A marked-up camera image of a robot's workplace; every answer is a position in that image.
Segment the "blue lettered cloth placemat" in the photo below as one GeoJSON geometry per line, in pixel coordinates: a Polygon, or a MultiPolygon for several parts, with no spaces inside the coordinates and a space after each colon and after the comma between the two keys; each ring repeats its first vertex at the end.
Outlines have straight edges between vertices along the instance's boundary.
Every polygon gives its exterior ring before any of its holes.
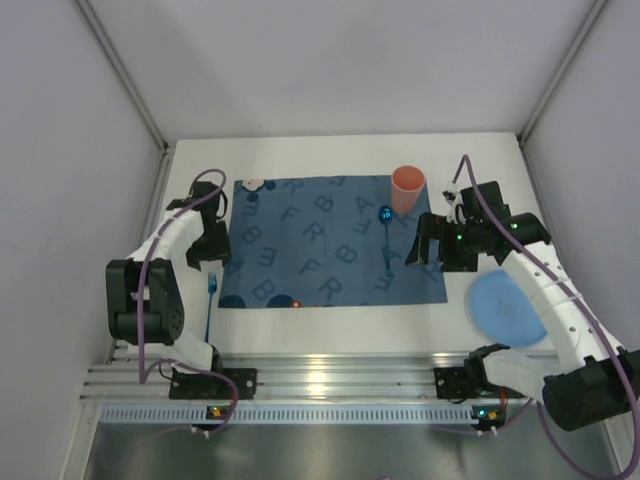
{"type": "Polygon", "coordinates": [[[218,305],[230,309],[442,304],[437,264],[406,266],[422,190],[413,210],[389,227],[392,276],[385,274],[381,206],[387,176],[237,180],[229,218],[232,259],[218,305]]]}

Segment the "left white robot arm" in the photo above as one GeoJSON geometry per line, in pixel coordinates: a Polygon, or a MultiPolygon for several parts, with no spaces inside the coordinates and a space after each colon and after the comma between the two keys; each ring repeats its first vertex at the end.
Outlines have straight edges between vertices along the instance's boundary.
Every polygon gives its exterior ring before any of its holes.
{"type": "Polygon", "coordinates": [[[198,370],[223,371],[217,349],[205,339],[205,324],[187,313],[179,287],[186,268],[227,265],[231,245],[224,215],[228,199],[210,181],[195,181],[189,194],[166,207],[158,227],[125,259],[105,270],[111,337],[198,370]]]}

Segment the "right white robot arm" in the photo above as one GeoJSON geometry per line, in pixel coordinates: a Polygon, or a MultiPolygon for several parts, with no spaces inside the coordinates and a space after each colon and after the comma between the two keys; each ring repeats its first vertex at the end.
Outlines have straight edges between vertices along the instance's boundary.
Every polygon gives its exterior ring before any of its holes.
{"type": "Polygon", "coordinates": [[[480,347],[464,361],[472,387],[505,387],[530,397],[565,431],[635,408],[639,353],[627,350],[593,316],[538,217],[512,214],[495,181],[444,196],[450,212],[420,215],[407,264],[426,263],[432,242],[444,272],[474,272],[480,255],[494,258],[526,296],[559,361],[552,369],[505,343],[480,347]]]}

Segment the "pink plastic cup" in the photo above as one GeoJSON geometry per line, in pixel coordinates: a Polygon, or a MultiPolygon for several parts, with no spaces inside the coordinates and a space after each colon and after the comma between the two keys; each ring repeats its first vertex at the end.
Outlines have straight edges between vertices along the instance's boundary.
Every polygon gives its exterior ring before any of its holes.
{"type": "Polygon", "coordinates": [[[391,206],[395,213],[412,211],[426,184],[424,173],[417,167],[404,165],[391,175],[391,206]]]}

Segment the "blue plastic spoon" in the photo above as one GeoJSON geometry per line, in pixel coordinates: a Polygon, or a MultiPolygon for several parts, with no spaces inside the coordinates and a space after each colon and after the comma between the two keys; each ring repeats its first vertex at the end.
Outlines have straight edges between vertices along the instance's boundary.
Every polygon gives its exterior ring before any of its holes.
{"type": "Polygon", "coordinates": [[[381,225],[384,227],[384,264],[385,264],[385,274],[388,277],[392,276],[392,270],[390,265],[391,255],[390,255],[390,237],[389,237],[389,227],[393,221],[393,211],[388,205],[383,205],[380,207],[378,212],[378,219],[381,225]]]}

